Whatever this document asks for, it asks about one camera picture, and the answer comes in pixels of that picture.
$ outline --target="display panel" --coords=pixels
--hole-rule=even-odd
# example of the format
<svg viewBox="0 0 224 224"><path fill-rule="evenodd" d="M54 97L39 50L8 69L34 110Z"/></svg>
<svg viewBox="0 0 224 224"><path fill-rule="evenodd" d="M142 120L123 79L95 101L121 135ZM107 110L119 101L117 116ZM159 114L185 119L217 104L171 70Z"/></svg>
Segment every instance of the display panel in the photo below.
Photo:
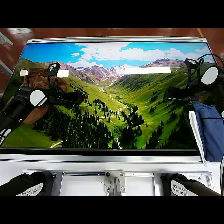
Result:
<svg viewBox="0 0 224 224"><path fill-rule="evenodd" d="M186 58L211 53L206 43L104 42L27 44L3 97L21 85L48 88L46 69L59 62L64 92L87 97L72 108L34 109L2 146L19 148L196 149L186 119L190 104L165 101L187 83ZM204 69L214 62L205 57Z"/></svg>

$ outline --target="cable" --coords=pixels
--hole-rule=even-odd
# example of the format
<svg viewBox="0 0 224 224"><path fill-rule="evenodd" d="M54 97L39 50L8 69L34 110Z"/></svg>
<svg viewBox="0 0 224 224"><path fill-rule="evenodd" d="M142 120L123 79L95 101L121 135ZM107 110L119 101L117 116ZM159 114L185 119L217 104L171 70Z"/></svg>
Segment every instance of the cable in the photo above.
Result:
<svg viewBox="0 0 224 224"><path fill-rule="evenodd" d="M222 66L224 67L224 62L223 62L222 58L220 56L218 56L217 54L204 54L201 57L199 57L197 60L199 60L201 58L204 58L207 55L214 55L214 56L216 56L222 62Z"/></svg>

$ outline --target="metal bracket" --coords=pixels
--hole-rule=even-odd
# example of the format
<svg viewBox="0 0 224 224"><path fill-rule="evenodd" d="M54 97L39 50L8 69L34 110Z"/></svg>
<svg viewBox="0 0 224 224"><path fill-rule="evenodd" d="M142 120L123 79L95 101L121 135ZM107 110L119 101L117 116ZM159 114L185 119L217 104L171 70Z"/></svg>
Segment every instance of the metal bracket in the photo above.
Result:
<svg viewBox="0 0 224 224"><path fill-rule="evenodd" d="M104 186L107 196L123 196L126 192L124 171L106 170Z"/></svg>

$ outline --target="silver frame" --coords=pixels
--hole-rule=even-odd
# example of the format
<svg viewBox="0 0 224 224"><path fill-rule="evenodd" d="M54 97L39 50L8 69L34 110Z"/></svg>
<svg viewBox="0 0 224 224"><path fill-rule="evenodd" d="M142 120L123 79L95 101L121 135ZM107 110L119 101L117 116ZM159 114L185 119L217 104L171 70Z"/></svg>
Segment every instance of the silver frame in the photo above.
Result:
<svg viewBox="0 0 224 224"><path fill-rule="evenodd" d="M107 37L67 37L30 39L27 44L38 43L72 43L72 42L194 42L207 43L206 38L197 37L163 37L163 36L107 36ZM82 156L82 155L25 155L0 154L0 161L41 162L41 163L128 163L128 164L201 164L200 156Z"/></svg>

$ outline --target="screen bezel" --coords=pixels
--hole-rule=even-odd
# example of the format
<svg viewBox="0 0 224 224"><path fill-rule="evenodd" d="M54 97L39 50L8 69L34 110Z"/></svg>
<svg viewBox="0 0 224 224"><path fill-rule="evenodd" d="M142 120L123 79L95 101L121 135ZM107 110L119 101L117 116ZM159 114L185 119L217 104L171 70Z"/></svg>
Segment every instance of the screen bezel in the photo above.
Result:
<svg viewBox="0 0 224 224"><path fill-rule="evenodd" d="M27 44L43 44L43 43L101 43L101 42L171 42L171 43L205 43L209 51L211 48L206 38L197 37L69 37L69 38L44 38L31 39ZM83 156L199 156L199 149L83 149L83 148L15 148L15 147L0 147L0 154L26 154L26 155L83 155Z"/></svg>

